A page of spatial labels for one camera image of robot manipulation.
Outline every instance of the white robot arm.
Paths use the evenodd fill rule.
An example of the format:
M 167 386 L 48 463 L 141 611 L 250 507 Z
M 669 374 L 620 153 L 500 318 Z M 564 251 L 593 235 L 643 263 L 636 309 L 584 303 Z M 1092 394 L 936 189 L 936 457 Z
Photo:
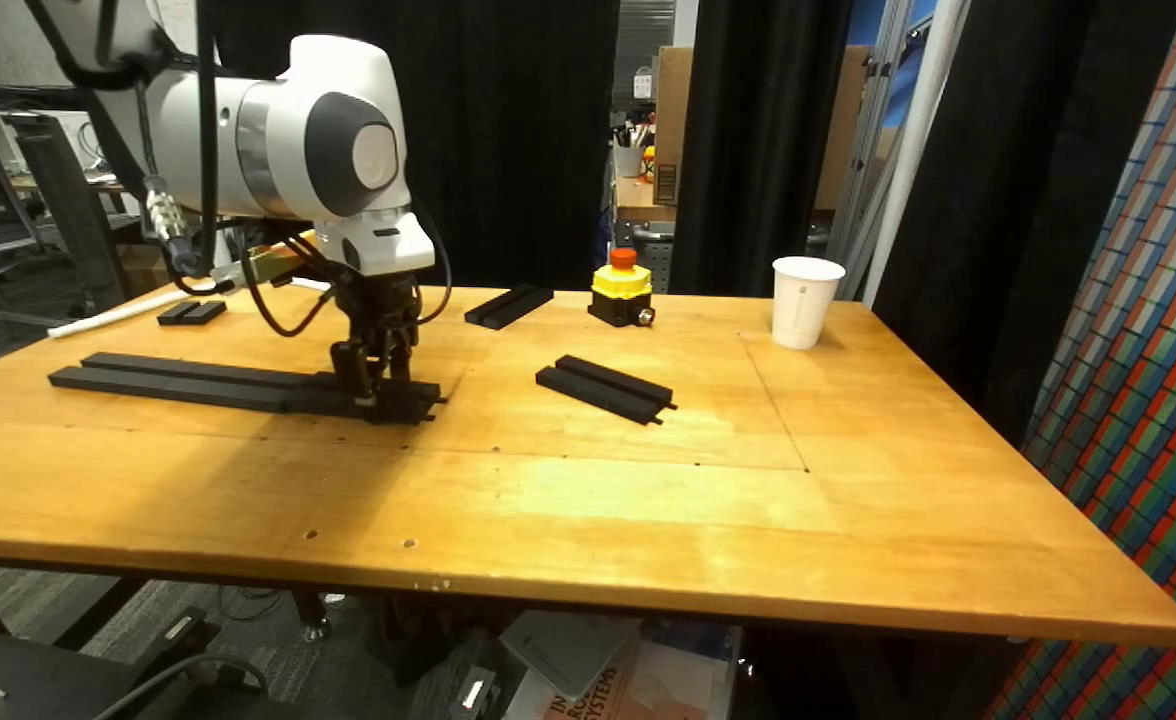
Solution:
M 65 76 L 98 98 L 143 170 L 161 235 L 181 235 L 171 202 L 211 203 L 202 189 L 211 170 L 207 227 L 211 215 L 309 222 L 320 235 L 312 262 L 347 311 L 347 342 L 332 346 L 340 387 L 357 408 L 388 408 L 400 394 L 416 405 L 423 394 L 434 398 L 434 386 L 410 386 L 406 374 L 419 338 L 416 272 L 434 263 L 434 246 L 406 209 L 400 94 L 380 49 L 295 37 L 283 76 L 235 80 L 171 69 L 171 46 L 143 6 L 29 0 L 29 8 L 54 46 Z M 202 119 L 217 128 L 217 156 L 200 153 Z
M 312 222 L 325 251 L 358 278 L 430 267 L 430 239 L 406 214 L 405 119 L 391 65 L 344 37 L 295 37 L 281 80 L 217 80 L 221 214 Z M 200 209 L 197 73 L 146 83 L 155 178 Z

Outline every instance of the paper cup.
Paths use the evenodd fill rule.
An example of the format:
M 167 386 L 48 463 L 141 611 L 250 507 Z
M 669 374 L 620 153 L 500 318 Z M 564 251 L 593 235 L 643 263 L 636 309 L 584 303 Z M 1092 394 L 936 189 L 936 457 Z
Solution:
M 845 267 L 825 255 L 780 255 L 774 263 L 770 342 L 814 349 Z

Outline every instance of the black cable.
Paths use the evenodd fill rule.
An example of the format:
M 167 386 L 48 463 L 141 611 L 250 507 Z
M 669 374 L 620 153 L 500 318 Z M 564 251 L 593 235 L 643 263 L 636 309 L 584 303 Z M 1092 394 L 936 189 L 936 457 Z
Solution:
M 217 214 L 221 214 L 211 0 L 197 0 L 197 118 L 200 118 L 200 267 L 211 267 Z
M 117 0 L 98 6 L 94 60 L 111 69 Z
M 111 702 L 107 707 L 98 707 L 94 720 L 111 720 L 111 715 L 128 714 L 136 702 L 143 702 L 146 693 L 155 693 L 171 676 L 189 671 L 193 666 L 227 666 L 227 667 L 240 667 L 240 671 L 249 671 L 258 684 L 258 693 L 267 693 L 267 676 L 255 666 L 249 666 L 240 656 L 200 653 L 200 656 L 184 656 L 184 662 L 161 667 L 155 676 L 146 676 L 143 684 L 136 684 L 133 693 L 123 693 L 121 702 Z
M 292 239 L 289 239 L 283 249 L 292 249 L 292 251 L 303 262 L 303 267 L 309 267 L 309 262 L 317 262 L 312 251 L 295 249 Z
M 152 198 L 152 194 L 161 194 L 161 189 L 155 189 L 155 178 L 161 178 L 161 173 L 155 173 L 152 113 L 146 113 L 146 83 L 143 83 L 143 80 L 136 80 L 136 118 L 141 118 L 141 146 L 143 146 L 143 180 L 146 180 L 146 198 Z M 176 284 L 181 293 L 189 293 L 189 295 L 221 295 L 221 293 L 232 288 L 227 280 L 221 280 L 221 284 L 211 284 L 211 288 L 193 288 L 193 284 L 184 280 L 181 263 L 176 263 L 171 246 L 161 246 L 161 262 L 164 262 L 164 272 L 171 278 L 171 284 Z
M 242 288 L 250 293 L 255 299 L 255 311 L 262 318 L 262 325 L 276 333 L 276 338 L 301 338 L 317 311 L 337 295 L 337 288 L 320 293 L 317 303 L 309 309 L 309 318 L 295 325 L 295 328 L 283 328 L 272 309 L 262 303 L 258 295 L 258 280 L 255 280 L 255 263 L 250 263 L 250 249 L 240 249 L 240 278 L 242 278 Z
M 283 235 L 283 246 L 289 246 L 295 255 L 325 262 L 320 249 L 312 249 L 303 235 Z
M 445 239 L 434 231 L 429 231 L 429 223 L 423 223 L 423 235 L 430 239 L 430 249 L 438 255 L 438 284 L 445 284 L 438 303 L 429 318 L 419 318 L 419 325 L 430 325 L 456 295 L 456 267 L 450 267 L 450 251 L 445 249 Z

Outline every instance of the wooden table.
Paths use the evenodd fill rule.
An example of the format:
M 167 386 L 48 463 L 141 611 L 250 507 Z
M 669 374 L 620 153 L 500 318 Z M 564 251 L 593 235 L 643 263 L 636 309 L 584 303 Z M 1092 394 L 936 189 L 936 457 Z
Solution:
M 416 376 L 449 405 L 416 428 L 43 382 L 98 349 L 312 374 L 332 309 L 303 342 L 235 295 L 211 328 L 141 318 L 2 357 L 0 563 L 1176 646 L 1176 606 L 868 309 L 788 353 L 764 299 L 660 295 L 656 328 L 606 328 L 558 293 L 462 325 L 488 295 L 423 328 Z M 534 387 L 564 353 L 679 408 L 640 428 Z

